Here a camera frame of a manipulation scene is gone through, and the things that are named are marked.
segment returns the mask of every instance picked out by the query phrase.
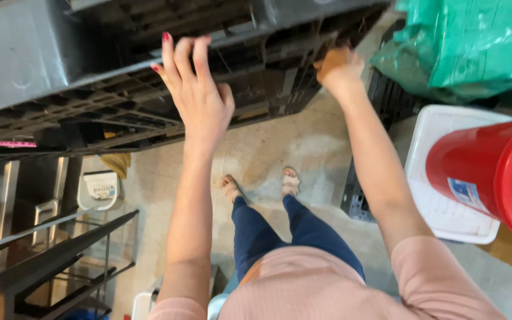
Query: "hand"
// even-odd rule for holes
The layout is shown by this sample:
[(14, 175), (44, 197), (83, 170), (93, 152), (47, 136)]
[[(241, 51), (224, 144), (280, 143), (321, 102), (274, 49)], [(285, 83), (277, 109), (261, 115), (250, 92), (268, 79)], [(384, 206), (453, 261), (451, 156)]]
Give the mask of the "hand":
[(335, 98), (341, 98), (353, 88), (365, 89), (361, 80), (365, 62), (354, 50), (347, 47), (331, 49), (324, 60), (313, 66), (317, 69), (317, 81)]
[[(185, 149), (212, 156), (234, 112), (234, 98), (228, 84), (215, 84), (210, 76), (210, 37), (181, 38), (173, 48), (173, 38), (163, 33), (163, 66), (151, 65), (171, 92), (185, 124)], [(189, 55), (193, 49), (193, 73)]]

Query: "sticker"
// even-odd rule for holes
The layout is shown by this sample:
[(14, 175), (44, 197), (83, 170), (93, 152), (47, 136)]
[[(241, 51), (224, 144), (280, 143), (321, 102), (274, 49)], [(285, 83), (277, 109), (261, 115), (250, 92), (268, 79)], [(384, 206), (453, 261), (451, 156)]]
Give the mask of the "sticker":
[(454, 196), (461, 203), (490, 214), (489, 210), (481, 203), (475, 184), (452, 178), (448, 178), (448, 184)]

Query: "sleeve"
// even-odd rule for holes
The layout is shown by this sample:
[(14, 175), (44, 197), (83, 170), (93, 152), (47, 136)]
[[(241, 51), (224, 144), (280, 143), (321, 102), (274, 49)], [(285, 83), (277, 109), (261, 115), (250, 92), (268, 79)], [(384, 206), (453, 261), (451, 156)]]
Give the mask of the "sleeve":
[(390, 260), (402, 302), (421, 318), (505, 319), (439, 239), (405, 239)]
[(170, 298), (156, 303), (147, 320), (207, 320), (207, 313), (192, 299)]

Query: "foot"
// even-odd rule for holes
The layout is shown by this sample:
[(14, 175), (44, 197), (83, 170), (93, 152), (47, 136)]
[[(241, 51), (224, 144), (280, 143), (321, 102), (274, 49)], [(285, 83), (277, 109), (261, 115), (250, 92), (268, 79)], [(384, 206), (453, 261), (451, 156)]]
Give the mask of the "foot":
[(286, 195), (296, 196), (299, 193), (300, 180), (294, 168), (286, 167), (281, 180), (281, 198)]
[(244, 198), (244, 195), (238, 188), (238, 184), (230, 174), (224, 176), (223, 182), (221, 183), (221, 189), (232, 203), (234, 203), (234, 200), (239, 196)]

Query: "floor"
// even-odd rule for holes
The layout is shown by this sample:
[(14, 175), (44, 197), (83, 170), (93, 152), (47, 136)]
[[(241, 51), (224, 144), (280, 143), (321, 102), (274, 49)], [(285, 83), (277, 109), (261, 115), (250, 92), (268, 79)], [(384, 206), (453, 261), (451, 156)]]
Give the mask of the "floor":
[[(357, 49), (372, 56), (380, 35), (395, 19), (386, 17)], [(364, 79), (370, 78), (365, 69)], [(327, 93), (320, 92), (300, 114), (227, 132), (213, 161), (212, 262), (227, 276), (234, 270), (232, 204), (219, 189), (223, 175), (240, 183), (254, 208), (289, 241), (287, 215), (281, 205), (281, 172), (289, 165), (300, 174), (299, 199), (345, 239), (363, 263), (367, 284), (398, 295), (382, 238), (376, 224), (349, 219), (339, 209), (351, 162), (351, 146), (341, 110)], [(121, 274), (115, 285), (112, 319), (132, 313), (136, 294), (163, 274), (166, 234), (183, 161), (183, 144), (175, 143), (132, 155), (124, 181), (121, 210), (139, 208), (136, 267)], [(97, 158), (87, 158), (85, 172), (102, 169)], [(509, 318), (512, 318), (512, 267), (491, 258), (473, 245), (448, 244), (470, 276)]]

